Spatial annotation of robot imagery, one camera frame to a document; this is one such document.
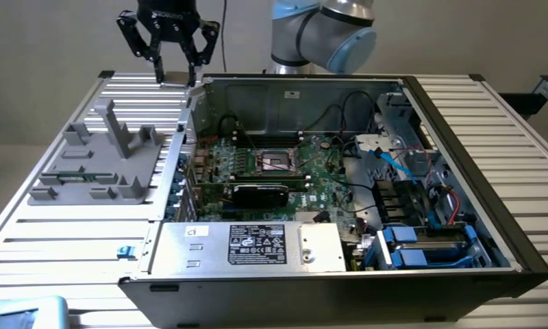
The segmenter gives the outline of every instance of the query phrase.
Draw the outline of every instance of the cpu socket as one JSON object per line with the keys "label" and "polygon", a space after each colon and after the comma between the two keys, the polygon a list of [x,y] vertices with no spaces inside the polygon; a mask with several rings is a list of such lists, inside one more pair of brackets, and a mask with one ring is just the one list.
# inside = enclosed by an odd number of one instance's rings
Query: cpu socket
{"label": "cpu socket", "polygon": [[265,150],[259,154],[263,171],[295,171],[294,156],[287,151]]}

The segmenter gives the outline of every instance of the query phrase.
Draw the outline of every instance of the blue object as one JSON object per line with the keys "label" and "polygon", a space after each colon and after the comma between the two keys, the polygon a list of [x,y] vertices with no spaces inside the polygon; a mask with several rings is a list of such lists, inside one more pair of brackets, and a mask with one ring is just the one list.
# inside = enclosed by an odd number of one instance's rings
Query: blue object
{"label": "blue object", "polygon": [[[370,151],[370,154],[373,156],[377,156],[374,151]],[[413,171],[409,168],[405,168],[397,161],[394,161],[394,159],[386,153],[382,153],[381,157],[393,165],[394,168],[397,168],[398,170],[402,170],[407,174],[407,176],[411,178],[413,184],[417,184],[417,180],[414,179],[414,176],[413,176]]]}
{"label": "blue object", "polygon": [[429,212],[427,218],[429,218],[429,225],[431,225],[433,228],[441,230],[441,222],[437,220],[437,213],[434,211]]}
{"label": "blue object", "polygon": [[466,256],[459,259],[455,263],[434,263],[431,267],[439,267],[441,269],[463,269],[470,266],[474,262],[474,256]]}
{"label": "blue object", "polygon": [[466,226],[466,234],[471,242],[475,243],[475,241],[478,241],[478,233],[475,232],[474,227],[470,225]]}
{"label": "blue object", "polygon": [[279,0],[274,3],[273,19],[285,19],[286,17],[303,14],[318,8],[319,2],[319,0]]}
{"label": "blue object", "polygon": [[402,257],[401,257],[401,253],[399,252],[394,252],[393,254],[390,254],[390,257],[393,258],[393,264],[395,268],[401,268],[402,267]]}
{"label": "blue object", "polygon": [[385,233],[386,243],[394,242],[393,230],[389,228],[387,230],[383,230],[383,233]]}
{"label": "blue object", "polygon": [[427,267],[429,262],[425,252],[421,249],[402,249],[397,250],[402,257],[402,264],[406,267]]}
{"label": "blue object", "polygon": [[370,266],[375,254],[377,254],[377,251],[374,250],[374,247],[371,247],[370,251],[367,252],[366,258],[365,258],[365,266]]}
{"label": "blue object", "polygon": [[343,42],[327,62],[327,70],[338,74],[353,74],[366,63],[377,48],[377,31],[365,27]]}
{"label": "blue object", "polygon": [[124,245],[123,247],[118,248],[118,258],[136,258],[136,247],[131,245]]}
{"label": "blue object", "polygon": [[67,301],[60,296],[0,303],[0,329],[68,329]]}
{"label": "blue object", "polygon": [[418,242],[417,231],[410,227],[389,228],[393,230],[397,242]]}

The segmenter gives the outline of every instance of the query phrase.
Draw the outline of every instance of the slotted metal surface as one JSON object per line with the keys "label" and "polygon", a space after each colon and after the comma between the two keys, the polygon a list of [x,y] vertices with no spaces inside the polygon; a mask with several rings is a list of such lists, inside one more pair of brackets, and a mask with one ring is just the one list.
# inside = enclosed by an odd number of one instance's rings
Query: slotted metal surface
{"label": "slotted metal surface", "polygon": [[[485,84],[458,75],[418,78],[548,262],[547,153]],[[152,123],[166,134],[174,132],[185,93],[159,91],[152,75],[116,74],[99,92],[115,99],[119,120],[131,129]],[[88,105],[83,117],[91,131],[106,129]],[[58,294],[68,299],[74,328],[152,328],[115,285],[122,273],[136,269],[138,261],[118,261],[115,250],[144,242],[146,209],[155,204],[168,143],[151,181],[148,204],[130,210],[87,212],[34,209],[22,202],[0,230],[0,273],[6,273],[0,276],[0,300]],[[455,324],[367,328],[548,328],[548,281],[518,299],[490,302]]]}

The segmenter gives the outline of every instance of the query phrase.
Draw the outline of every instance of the white wall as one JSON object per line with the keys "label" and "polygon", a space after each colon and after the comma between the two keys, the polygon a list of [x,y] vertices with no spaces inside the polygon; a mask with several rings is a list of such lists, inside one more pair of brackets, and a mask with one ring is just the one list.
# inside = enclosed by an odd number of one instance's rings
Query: white wall
{"label": "white wall", "polygon": [[[198,0],[221,20],[222,0]],[[51,142],[98,73],[150,70],[115,25],[136,0],[0,0],[0,143]],[[269,0],[230,0],[229,68],[270,59]],[[494,87],[530,91],[548,73],[548,0],[377,0],[379,44],[361,73],[482,73]],[[221,48],[206,71],[222,71]],[[164,46],[167,69],[185,70]]]}

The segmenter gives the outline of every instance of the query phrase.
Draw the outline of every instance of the floor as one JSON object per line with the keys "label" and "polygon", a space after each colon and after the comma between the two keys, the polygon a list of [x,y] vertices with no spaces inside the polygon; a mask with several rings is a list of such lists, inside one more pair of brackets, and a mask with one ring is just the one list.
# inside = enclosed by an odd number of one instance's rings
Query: floor
{"label": "floor", "polygon": [[0,212],[46,150],[47,146],[0,145]]}

